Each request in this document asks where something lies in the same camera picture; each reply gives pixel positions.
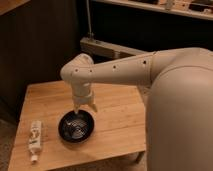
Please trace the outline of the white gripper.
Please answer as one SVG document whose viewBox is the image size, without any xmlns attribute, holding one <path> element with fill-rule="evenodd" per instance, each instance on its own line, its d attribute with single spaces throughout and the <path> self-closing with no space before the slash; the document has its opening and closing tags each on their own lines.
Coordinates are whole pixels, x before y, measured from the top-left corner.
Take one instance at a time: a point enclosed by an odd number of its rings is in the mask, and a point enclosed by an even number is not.
<svg viewBox="0 0 213 171">
<path fill-rule="evenodd" d="M 79 108 L 82 105 L 89 105 L 89 107 L 94 111 L 98 112 L 97 106 L 94 103 L 94 93 L 92 90 L 89 90 L 87 92 L 83 91 L 73 91 L 72 95 L 73 103 L 74 103 L 74 113 L 79 113 Z"/>
</svg>

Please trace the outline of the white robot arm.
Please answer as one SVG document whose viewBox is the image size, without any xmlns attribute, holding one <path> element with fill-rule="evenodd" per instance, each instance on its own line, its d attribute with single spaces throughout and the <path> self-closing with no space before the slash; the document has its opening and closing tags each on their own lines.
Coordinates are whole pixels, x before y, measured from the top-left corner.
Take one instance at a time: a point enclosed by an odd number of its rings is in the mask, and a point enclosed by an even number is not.
<svg viewBox="0 0 213 171">
<path fill-rule="evenodd" d="M 99 64 L 81 53 L 60 75 L 75 110 L 94 105 L 93 83 L 147 87 L 147 171 L 213 171 L 213 51 L 160 50 Z"/>
</svg>

